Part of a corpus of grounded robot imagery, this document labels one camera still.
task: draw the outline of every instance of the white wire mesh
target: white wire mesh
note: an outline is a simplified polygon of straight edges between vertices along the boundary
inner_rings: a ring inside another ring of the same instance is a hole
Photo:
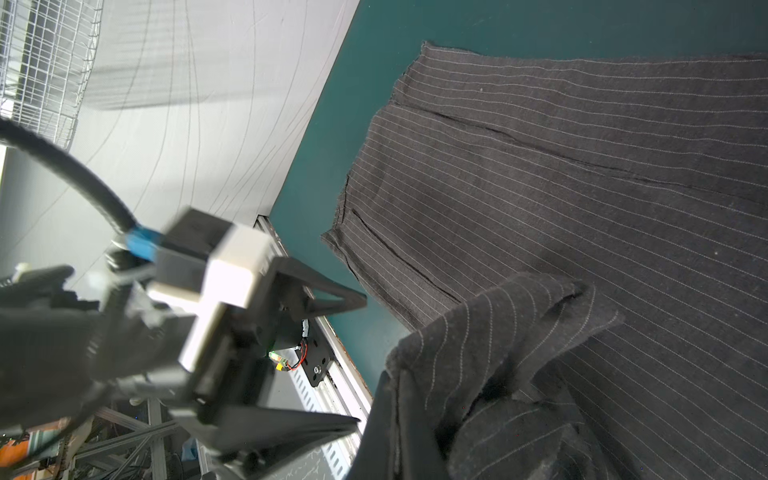
[[[103,0],[0,0],[0,116],[68,149]]]

